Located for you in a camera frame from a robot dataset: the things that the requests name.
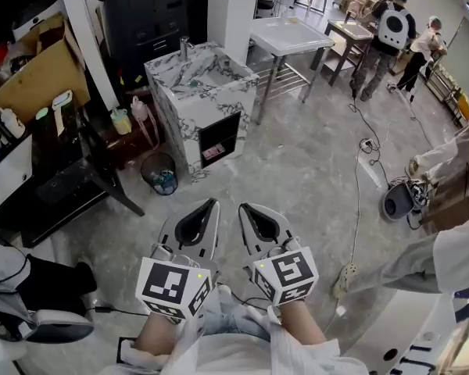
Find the white pillar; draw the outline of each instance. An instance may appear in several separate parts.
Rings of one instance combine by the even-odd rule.
[[[226,49],[233,59],[247,58],[250,25],[256,0],[209,0],[208,39]]]
[[[77,38],[78,46],[84,55],[88,70],[94,79],[95,86],[108,110],[115,109],[119,104],[113,86],[109,82],[106,68],[102,63],[101,53],[94,36],[91,17],[88,14],[85,0],[64,0],[71,27]]]

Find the marble sink cabinet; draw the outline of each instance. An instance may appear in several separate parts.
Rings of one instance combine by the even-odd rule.
[[[145,68],[159,118],[193,182],[241,155],[259,83],[250,68],[213,42],[190,48],[186,61],[175,52]]]

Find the white backpack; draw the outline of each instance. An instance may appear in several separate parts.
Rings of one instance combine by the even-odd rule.
[[[388,3],[388,9],[384,11],[378,25],[378,39],[386,45],[399,50],[405,47],[408,40],[408,11],[402,9],[396,11],[392,2]]]

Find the power strip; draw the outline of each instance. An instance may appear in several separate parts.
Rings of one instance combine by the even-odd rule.
[[[360,148],[363,152],[370,153],[374,149],[374,141],[372,139],[364,140],[360,143]]]

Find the faucet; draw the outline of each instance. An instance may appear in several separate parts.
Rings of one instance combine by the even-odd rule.
[[[188,61],[188,48],[194,48],[195,46],[190,43],[188,36],[181,36],[179,40],[181,42],[181,61]]]

